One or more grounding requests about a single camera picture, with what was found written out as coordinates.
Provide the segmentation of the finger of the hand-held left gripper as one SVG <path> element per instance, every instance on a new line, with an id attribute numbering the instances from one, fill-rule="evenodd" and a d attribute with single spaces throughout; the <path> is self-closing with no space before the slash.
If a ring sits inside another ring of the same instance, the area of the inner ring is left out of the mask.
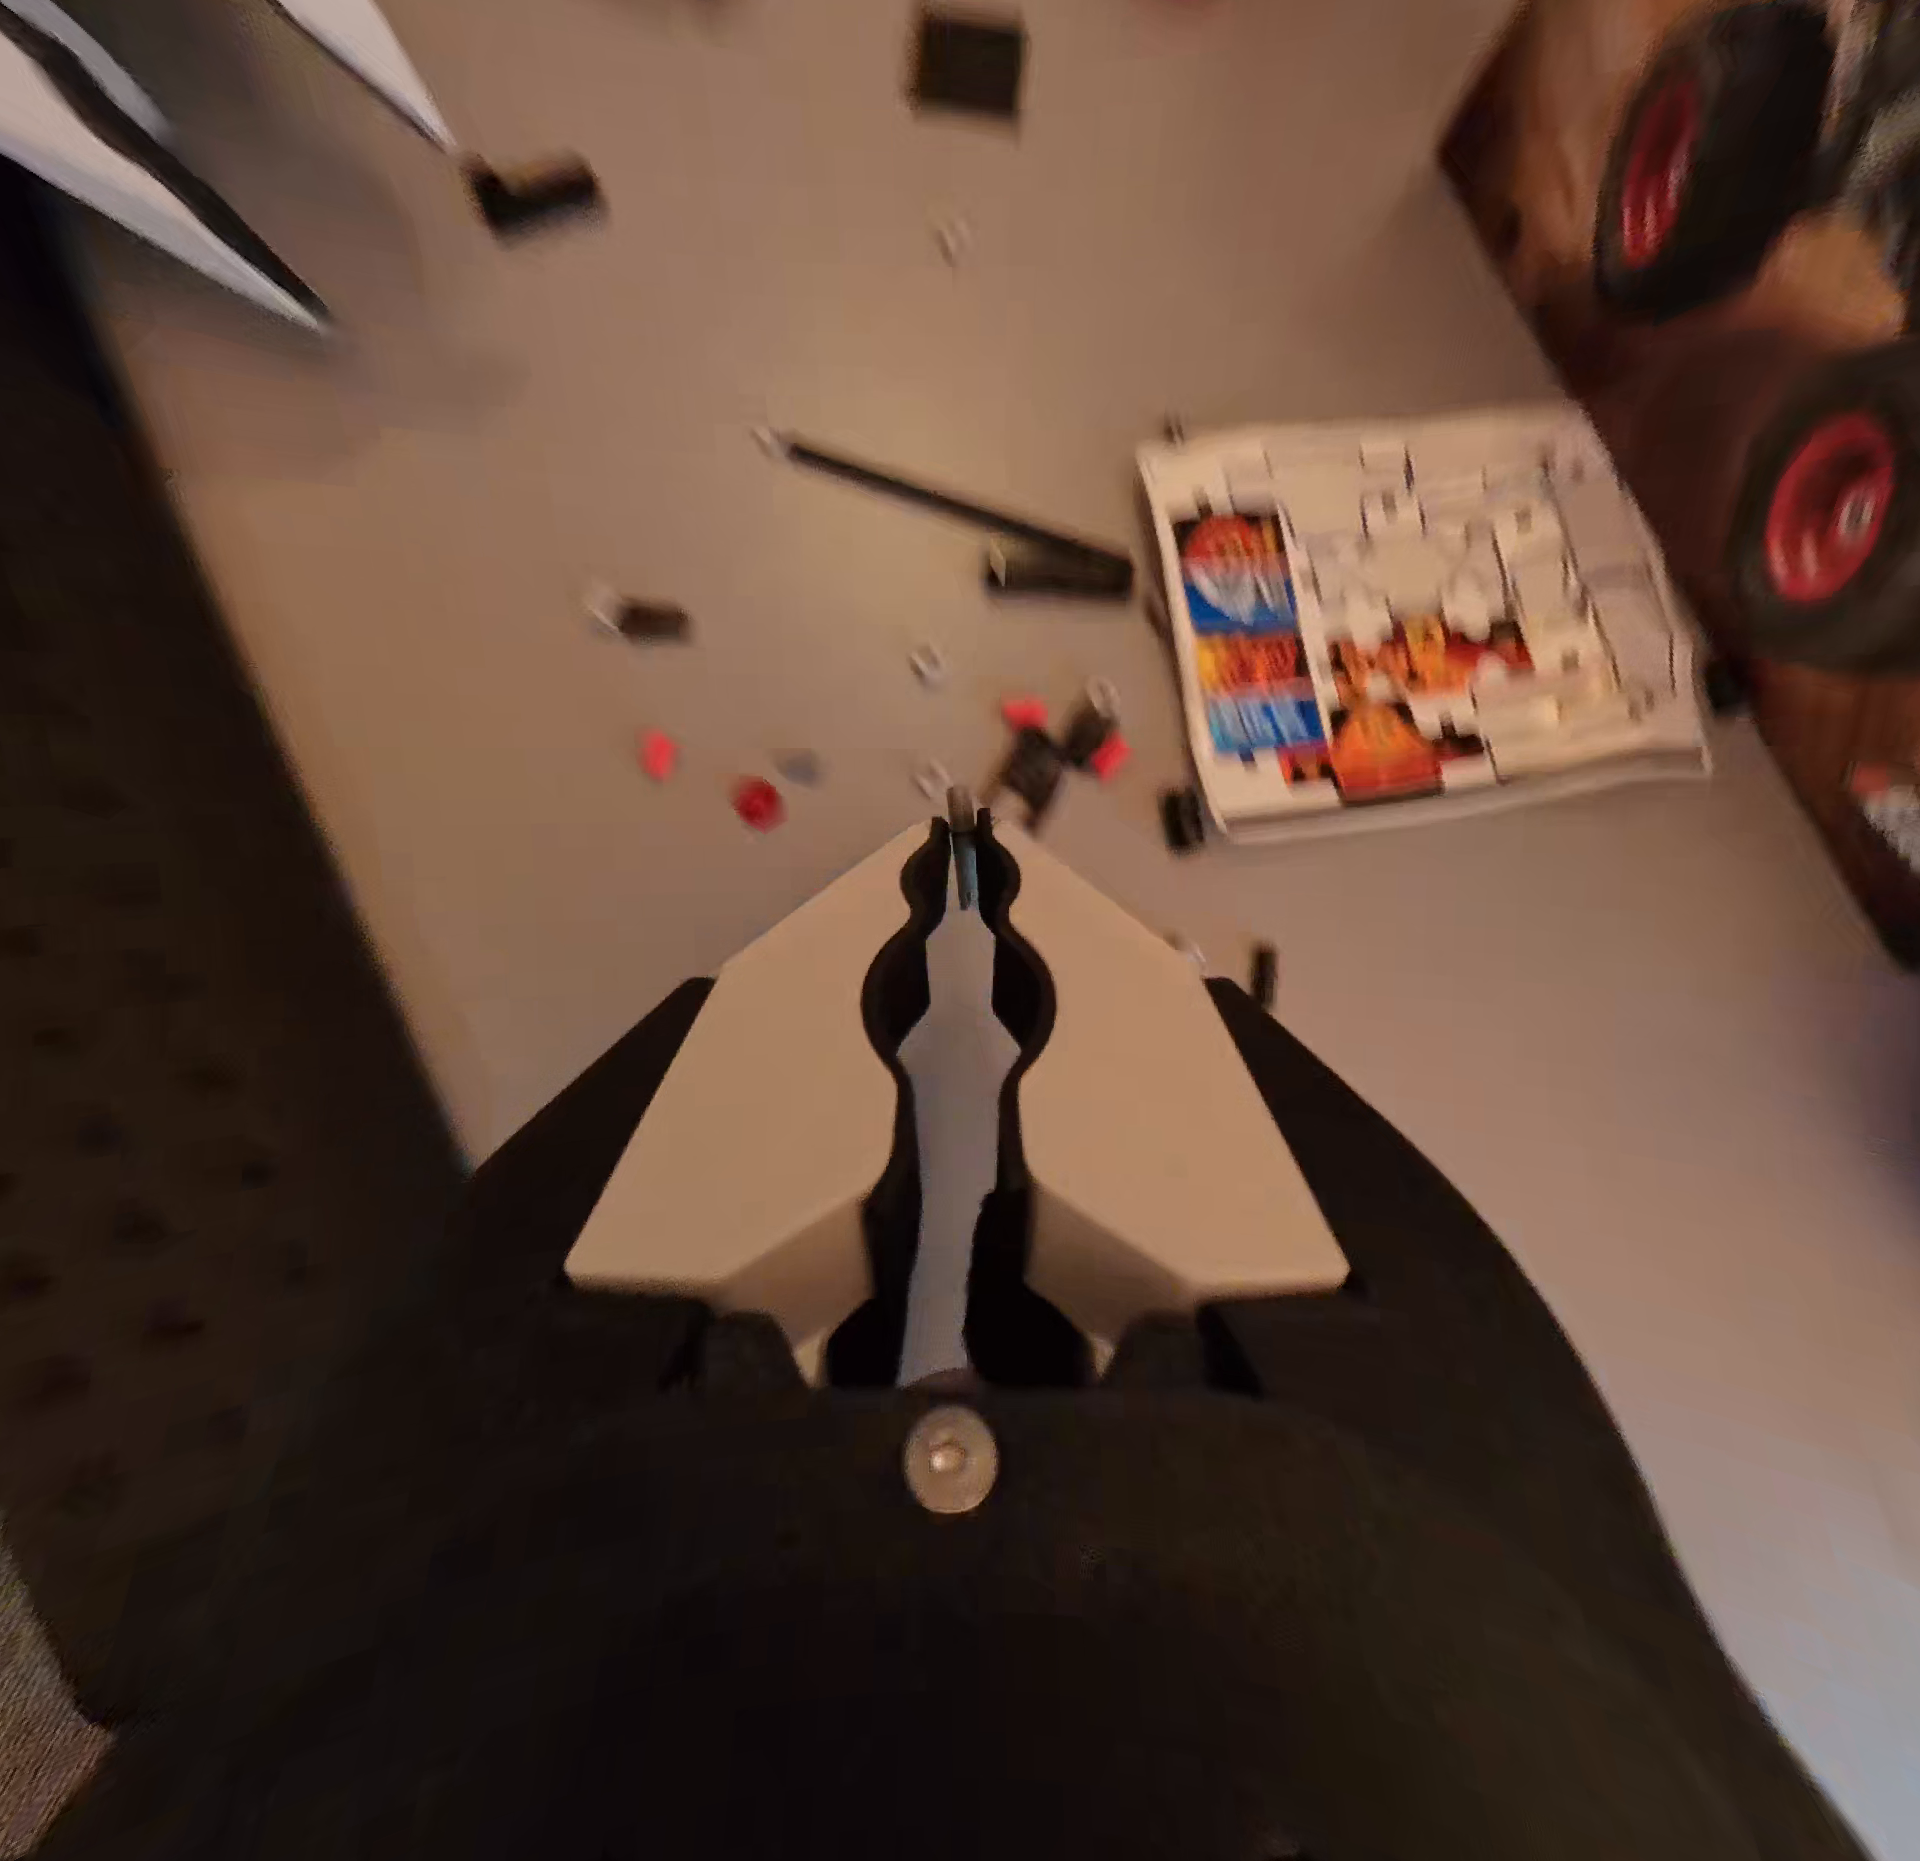
<path id="1" fill-rule="evenodd" d="M 377 0 L 265 0 L 432 146 L 460 145 Z"/>
<path id="2" fill-rule="evenodd" d="M 154 100 L 55 0 L 3 0 L 3 156 L 215 286 L 322 333 L 330 313 L 179 157 Z"/>

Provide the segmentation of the printed toy box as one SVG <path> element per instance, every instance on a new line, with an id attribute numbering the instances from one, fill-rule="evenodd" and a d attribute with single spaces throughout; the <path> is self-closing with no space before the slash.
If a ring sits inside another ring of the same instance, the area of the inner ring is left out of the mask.
<path id="1" fill-rule="evenodd" d="M 1522 0 L 1443 167 L 1915 969 L 1917 0 Z"/>

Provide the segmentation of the grey desk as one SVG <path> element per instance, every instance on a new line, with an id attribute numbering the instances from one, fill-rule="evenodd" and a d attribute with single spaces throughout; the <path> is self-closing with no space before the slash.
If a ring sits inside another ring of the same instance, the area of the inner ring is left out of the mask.
<path id="1" fill-rule="evenodd" d="M 69 3 L 335 313 L 305 337 L 90 236 L 466 1152 L 921 819 L 917 759 L 983 775 L 1000 697 L 1108 677 L 1132 757 L 1043 844 L 1215 969 L 1276 948 L 1283 1024 L 1500 1230 L 1720 1643 L 1870 1848 L 1915 1856 L 1915 982 L 1749 721 L 1710 779 L 1176 859 L 1140 609 L 987 601 L 959 530 L 753 441 L 1136 547 L 1166 415 L 1543 399 L 1429 159 L 1519 0 L 946 0 L 1025 18 L 1015 128 L 906 107 L 923 0 L 377 0 L 469 146 L 596 170 L 604 213 L 529 241 L 254 0 Z M 684 607 L 691 644 L 596 630 L 597 589 Z M 779 831 L 732 815 L 740 777 Z"/>

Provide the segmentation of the sticker sheet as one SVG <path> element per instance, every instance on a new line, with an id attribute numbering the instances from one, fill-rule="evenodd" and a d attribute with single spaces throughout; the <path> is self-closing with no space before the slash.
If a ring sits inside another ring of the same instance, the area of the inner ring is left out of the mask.
<path id="1" fill-rule="evenodd" d="M 1569 399 L 1136 451 L 1208 839 L 1712 775 L 1693 625 Z"/>

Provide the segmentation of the black angled beam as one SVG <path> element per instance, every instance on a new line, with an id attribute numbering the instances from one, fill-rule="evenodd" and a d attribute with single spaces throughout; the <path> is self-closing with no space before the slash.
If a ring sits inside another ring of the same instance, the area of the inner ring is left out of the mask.
<path id="1" fill-rule="evenodd" d="M 596 218 L 604 208 L 592 168 L 573 157 L 512 170 L 466 157 L 460 173 L 476 214 L 503 241 L 529 239 L 541 228 Z"/>

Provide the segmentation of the long black axle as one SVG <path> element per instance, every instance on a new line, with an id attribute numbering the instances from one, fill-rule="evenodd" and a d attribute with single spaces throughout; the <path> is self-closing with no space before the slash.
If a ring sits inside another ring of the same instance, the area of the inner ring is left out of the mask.
<path id="1" fill-rule="evenodd" d="M 1083 540 L 1078 534 L 1050 530 L 1048 524 L 1020 519 L 1015 513 L 998 509 L 995 504 L 984 504 L 946 489 L 928 486 L 916 479 L 893 473 L 864 460 L 848 459 L 827 448 L 810 443 L 803 436 L 790 433 L 790 441 L 792 459 L 784 462 L 836 480 L 840 484 L 897 500 L 901 504 L 923 507 L 924 512 L 937 513 L 946 521 L 958 521 L 968 527 L 1008 535 L 1017 542 L 1056 544 L 1067 549 L 1108 551 L 1125 556 L 1107 544 Z"/>

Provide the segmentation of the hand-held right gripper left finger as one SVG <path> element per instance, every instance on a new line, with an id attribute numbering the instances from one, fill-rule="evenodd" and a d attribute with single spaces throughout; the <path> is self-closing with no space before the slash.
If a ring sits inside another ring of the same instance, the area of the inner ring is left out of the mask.
<path id="1" fill-rule="evenodd" d="M 901 1048 L 952 833 L 890 839 L 713 978 L 573 1241 L 578 1290 L 775 1322 L 834 1388 L 901 1377 L 923 1175 Z"/>

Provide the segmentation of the black ladder frame piece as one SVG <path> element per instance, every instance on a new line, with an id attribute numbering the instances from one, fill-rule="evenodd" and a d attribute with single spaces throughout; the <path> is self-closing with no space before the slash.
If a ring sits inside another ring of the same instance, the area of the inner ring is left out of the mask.
<path id="1" fill-rule="evenodd" d="M 995 815 L 995 825 L 1037 833 L 1050 815 L 1069 763 L 1039 725 L 1017 725 L 984 794 L 984 805 Z"/>

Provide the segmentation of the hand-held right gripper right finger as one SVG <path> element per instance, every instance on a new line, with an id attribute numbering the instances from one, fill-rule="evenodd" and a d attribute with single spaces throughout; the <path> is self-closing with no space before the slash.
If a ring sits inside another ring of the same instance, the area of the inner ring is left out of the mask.
<path id="1" fill-rule="evenodd" d="M 1086 1385 L 1146 1322 L 1351 1271 L 1204 969 L 989 811 L 968 833 L 1014 1040 L 965 1345 L 992 1388 Z"/>

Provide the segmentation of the short black beam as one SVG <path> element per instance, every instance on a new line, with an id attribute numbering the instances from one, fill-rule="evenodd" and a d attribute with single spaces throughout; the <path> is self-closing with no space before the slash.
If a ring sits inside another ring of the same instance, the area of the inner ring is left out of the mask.
<path id="1" fill-rule="evenodd" d="M 1125 556 L 1007 538 L 989 542 L 983 579 L 1003 597 L 1123 604 L 1134 594 Z"/>

